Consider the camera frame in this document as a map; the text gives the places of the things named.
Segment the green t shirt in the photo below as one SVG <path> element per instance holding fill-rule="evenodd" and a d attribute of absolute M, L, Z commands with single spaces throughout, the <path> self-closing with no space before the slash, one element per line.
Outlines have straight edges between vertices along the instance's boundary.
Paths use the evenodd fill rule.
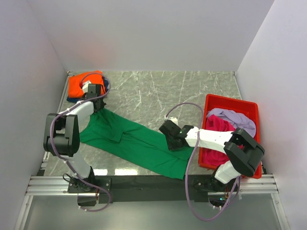
<path fill-rule="evenodd" d="M 170 151 L 163 134 L 107 109 L 90 116 L 80 141 L 173 179 L 183 179 L 192 153 L 189 147 Z"/>

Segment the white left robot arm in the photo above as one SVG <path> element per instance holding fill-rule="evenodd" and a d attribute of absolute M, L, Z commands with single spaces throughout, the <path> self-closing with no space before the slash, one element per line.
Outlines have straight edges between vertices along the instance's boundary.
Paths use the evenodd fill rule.
<path fill-rule="evenodd" d="M 105 107 L 103 98 L 109 93 L 109 86 L 100 89 L 99 84 L 89 84 L 88 90 L 72 107 L 46 117 L 43 147 L 57 156 L 79 179 L 79 187 L 86 193 L 95 189 L 96 181 L 92 167 L 86 163 L 80 152 L 80 123 Z"/>

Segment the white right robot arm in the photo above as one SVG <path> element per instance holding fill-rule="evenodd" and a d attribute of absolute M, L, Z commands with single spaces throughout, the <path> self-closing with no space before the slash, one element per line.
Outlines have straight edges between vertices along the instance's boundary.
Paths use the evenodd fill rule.
<path fill-rule="evenodd" d="M 261 144 L 242 128 L 234 131 L 212 131 L 190 125 L 180 128 L 172 120 L 166 120 L 159 131 L 165 135 L 169 150 L 200 147 L 219 151 L 228 157 L 210 180 L 215 191 L 222 191 L 238 176 L 253 177 L 265 153 Z"/>

